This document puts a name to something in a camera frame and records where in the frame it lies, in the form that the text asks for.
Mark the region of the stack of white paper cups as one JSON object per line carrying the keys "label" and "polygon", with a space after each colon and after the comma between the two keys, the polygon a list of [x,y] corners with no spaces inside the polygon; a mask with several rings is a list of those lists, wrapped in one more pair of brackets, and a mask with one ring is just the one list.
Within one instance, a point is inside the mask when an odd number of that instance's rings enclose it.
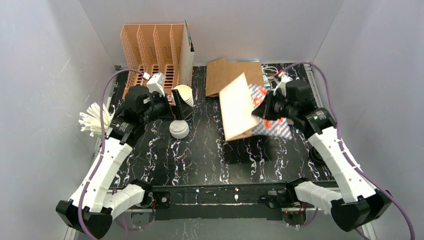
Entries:
{"label": "stack of white paper cups", "polygon": [[189,105],[189,118],[188,120],[184,120],[184,121],[190,121],[193,118],[193,114],[194,114],[194,100],[193,100],[193,92],[192,89],[187,86],[187,85],[178,85],[176,87],[173,88],[173,90],[176,89],[179,91],[182,100],[184,100],[188,105]]}

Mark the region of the blue checkered paper bag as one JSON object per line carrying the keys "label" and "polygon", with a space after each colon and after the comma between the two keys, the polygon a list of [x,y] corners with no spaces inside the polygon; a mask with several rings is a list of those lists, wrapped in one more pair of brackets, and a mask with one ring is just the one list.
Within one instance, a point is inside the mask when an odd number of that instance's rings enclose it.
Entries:
{"label": "blue checkered paper bag", "polygon": [[265,102],[268,89],[248,84],[244,73],[236,77],[219,92],[224,139],[240,140],[252,136],[268,136],[292,139],[287,118],[266,120],[252,114]]}

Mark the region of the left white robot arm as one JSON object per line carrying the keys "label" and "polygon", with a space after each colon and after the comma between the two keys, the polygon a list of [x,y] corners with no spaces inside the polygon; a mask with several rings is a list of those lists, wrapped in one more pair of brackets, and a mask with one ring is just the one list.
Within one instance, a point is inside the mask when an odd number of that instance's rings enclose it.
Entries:
{"label": "left white robot arm", "polygon": [[103,238],[113,220],[130,207],[147,201],[151,184],[133,180],[113,195],[108,190],[123,161],[146,131],[146,125],[160,120],[187,120],[193,108],[177,89],[172,90],[174,105],[145,86],[129,89],[120,108],[102,136],[99,154],[86,178],[68,200],[60,200],[55,211],[64,223],[94,240]]}

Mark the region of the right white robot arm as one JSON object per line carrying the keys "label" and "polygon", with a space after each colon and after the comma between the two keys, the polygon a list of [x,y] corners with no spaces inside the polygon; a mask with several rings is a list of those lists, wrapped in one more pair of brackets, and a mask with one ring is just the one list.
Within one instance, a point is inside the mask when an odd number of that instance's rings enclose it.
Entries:
{"label": "right white robot arm", "polygon": [[289,81],[285,89],[252,89],[252,115],[263,120],[289,118],[325,162],[339,192],[329,190],[301,177],[286,184],[283,204],[307,203],[331,214],[345,232],[378,219],[392,204],[388,191],[379,190],[359,173],[340,149],[337,122],[332,114],[314,104],[311,86]]}

